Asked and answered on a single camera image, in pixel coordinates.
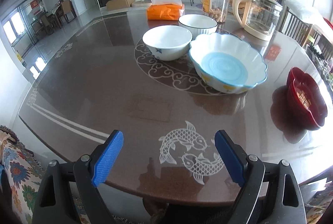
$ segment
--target glass kettle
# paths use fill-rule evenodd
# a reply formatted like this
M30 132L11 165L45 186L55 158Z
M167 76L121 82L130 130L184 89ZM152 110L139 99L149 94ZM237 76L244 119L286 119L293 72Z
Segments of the glass kettle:
M239 17L238 7L245 2L243 19ZM233 0L232 11L245 31L253 36L269 41L280 18L282 6L275 0Z

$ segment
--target red flower-shaped tray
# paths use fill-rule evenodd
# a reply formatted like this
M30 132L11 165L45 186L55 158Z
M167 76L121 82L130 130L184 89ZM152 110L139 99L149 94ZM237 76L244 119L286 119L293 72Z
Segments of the red flower-shaped tray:
M327 106L314 79L293 67L287 79L287 101L299 123L308 130L324 126Z

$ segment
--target plastic jar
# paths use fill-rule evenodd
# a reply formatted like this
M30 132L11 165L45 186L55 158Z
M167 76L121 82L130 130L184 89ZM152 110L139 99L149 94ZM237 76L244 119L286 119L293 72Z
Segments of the plastic jar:
M228 13L229 0L204 0L204 14L216 22L225 22Z

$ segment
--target metal screw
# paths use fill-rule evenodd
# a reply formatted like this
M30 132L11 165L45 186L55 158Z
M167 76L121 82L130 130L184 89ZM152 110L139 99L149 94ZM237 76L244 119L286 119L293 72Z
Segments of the metal screw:
M90 159L90 155L88 155L88 154L84 154L83 156L81 156L82 162L87 162L89 159Z
M257 156L254 155L254 154L250 154L250 155L249 155L249 159L250 159L251 161L257 161L257 160L258 160Z
M283 159L282 161L282 165L284 165L284 166L289 166L289 161L288 160L285 160L285 159Z
M50 167L54 167L56 164L57 164L57 161L56 161L56 160L51 160L51 161L49 162L49 166L50 166Z

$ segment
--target blue scalloped bowl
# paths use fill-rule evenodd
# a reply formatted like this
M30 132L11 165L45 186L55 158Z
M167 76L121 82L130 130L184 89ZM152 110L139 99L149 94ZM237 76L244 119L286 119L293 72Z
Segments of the blue scalloped bowl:
M190 43L189 56L202 80L224 93L242 93L265 82L262 55L236 36L201 34Z

